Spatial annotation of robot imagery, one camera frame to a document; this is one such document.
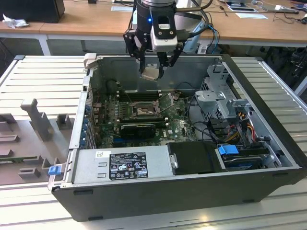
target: blue latch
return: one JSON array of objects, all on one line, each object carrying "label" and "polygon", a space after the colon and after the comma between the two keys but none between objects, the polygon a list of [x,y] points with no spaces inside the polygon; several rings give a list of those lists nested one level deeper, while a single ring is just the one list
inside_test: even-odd
[{"label": "blue latch", "polygon": [[221,155],[239,154],[239,151],[235,145],[222,145],[218,148],[218,150]]},{"label": "blue latch", "polygon": [[62,166],[56,165],[49,167],[48,174],[49,175],[61,175]]}]

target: black box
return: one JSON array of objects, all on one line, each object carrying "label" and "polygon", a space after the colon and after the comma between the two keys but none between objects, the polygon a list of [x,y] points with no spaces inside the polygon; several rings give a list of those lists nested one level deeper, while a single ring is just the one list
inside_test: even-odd
[{"label": "black box", "polygon": [[27,22],[58,23],[64,14],[63,0],[1,0],[0,15]]}]

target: white paper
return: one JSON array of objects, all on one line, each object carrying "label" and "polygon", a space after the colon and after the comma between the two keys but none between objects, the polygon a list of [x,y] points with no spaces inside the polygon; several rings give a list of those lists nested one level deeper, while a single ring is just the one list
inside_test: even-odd
[{"label": "white paper", "polygon": [[253,18],[253,19],[268,19],[263,14],[258,13],[236,13],[239,18]]},{"label": "white paper", "polygon": [[24,26],[28,26],[29,24],[24,20],[24,19],[13,19],[13,18],[9,18],[6,17],[3,14],[3,20],[2,22],[7,26],[7,27],[11,27],[13,29],[15,29],[16,27],[24,27]]}]

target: warning label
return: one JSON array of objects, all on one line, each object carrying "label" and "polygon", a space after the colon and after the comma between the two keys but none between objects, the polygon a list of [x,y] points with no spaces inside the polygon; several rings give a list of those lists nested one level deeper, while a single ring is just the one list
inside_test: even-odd
[{"label": "warning label", "polygon": [[110,180],[148,177],[145,152],[110,154]]}]

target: desk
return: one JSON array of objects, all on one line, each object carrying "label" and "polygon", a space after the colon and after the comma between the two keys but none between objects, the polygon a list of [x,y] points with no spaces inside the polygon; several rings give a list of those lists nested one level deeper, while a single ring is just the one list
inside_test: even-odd
[{"label": "desk", "polygon": [[[272,3],[289,5],[286,0],[267,0]],[[98,2],[88,4],[87,1],[74,2],[65,0],[65,14],[59,23],[31,23],[29,27],[11,29],[1,24],[0,37],[38,39],[44,55],[50,55],[48,39],[69,40],[108,40],[123,41],[131,12],[111,11],[112,3]],[[301,23],[286,24],[281,20],[272,21],[274,13],[264,13],[268,20],[242,19],[235,13],[225,16],[219,6],[211,5],[207,9],[213,17],[214,27],[220,32],[220,44],[247,46],[289,46],[304,47],[307,43],[307,25]],[[299,15],[288,14],[295,18]],[[207,44],[212,39],[212,32],[201,34],[201,43]]]}]

